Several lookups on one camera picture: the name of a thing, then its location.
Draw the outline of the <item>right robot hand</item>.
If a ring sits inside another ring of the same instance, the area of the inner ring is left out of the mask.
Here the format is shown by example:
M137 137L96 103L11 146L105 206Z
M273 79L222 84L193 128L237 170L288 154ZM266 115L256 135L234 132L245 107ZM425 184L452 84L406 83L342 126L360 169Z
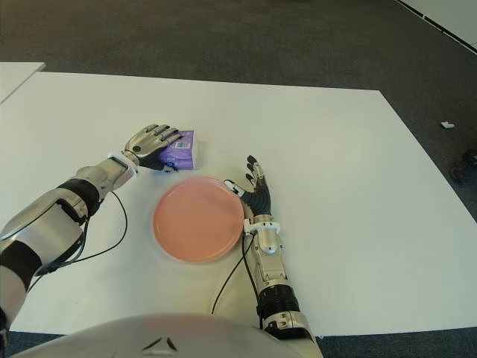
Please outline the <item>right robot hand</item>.
M265 178L265 173L258 160L249 155L246 167L249 173L245 175L253 187L252 191L247 191L232 180L225 180L224 185L228 190L238 196L241 201L250 209L254 218L272 219L271 215L271 194Z

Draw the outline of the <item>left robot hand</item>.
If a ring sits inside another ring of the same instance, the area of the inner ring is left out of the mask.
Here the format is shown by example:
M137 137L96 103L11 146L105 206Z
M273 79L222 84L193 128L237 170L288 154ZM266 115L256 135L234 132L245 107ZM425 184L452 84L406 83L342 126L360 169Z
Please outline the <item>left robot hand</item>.
M143 168L165 173L176 172L174 167L165 164L159 156L181 137L176 128L168 125L149 125L127 141L123 155Z

